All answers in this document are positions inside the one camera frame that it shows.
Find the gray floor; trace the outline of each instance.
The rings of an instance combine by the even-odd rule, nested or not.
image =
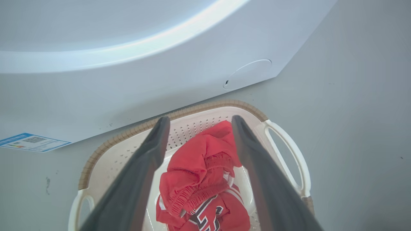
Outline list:
[[[325,230],[410,230],[410,11],[339,1],[277,78],[212,99],[248,102],[294,138]],[[0,230],[66,230],[84,163],[125,129],[45,154],[0,149]]]

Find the white laundry basket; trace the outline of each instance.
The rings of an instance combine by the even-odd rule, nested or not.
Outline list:
[[[217,124],[220,121],[231,121],[233,115],[244,118],[253,130],[261,144],[269,152],[275,163],[289,179],[297,193],[308,208],[314,212],[310,196],[311,180],[304,157],[292,138],[277,124],[271,122],[266,115],[250,104],[237,101],[225,100],[214,103],[206,103],[168,114],[171,120],[170,135],[163,164],[154,173],[147,209],[144,217],[144,231],[166,231],[166,225],[156,221],[156,199],[159,195],[159,181],[163,172],[167,171],[167,165],[171,156],[197,133]],[[134,151],[139,148],[146,136],[149,134],[158,119],[154,119],[132,128],[102,144],[92,154],[84,166],[79,181],[79,191],[73,202],[70,218],[69,231],[79,229],[80,208],[84,200],[89,202],[92,210],[102,198],[110,184],[114,181],[123,166],[129,160]],[[273,130],[290,149],[300,171],[301,183],[298,185],[288,169],[269,130]],[[240,188],[245,208],[250,215],[251,230],[260,230],[258,215],[254,203],[251,184],[247,170],[235,168],[234,183]]]

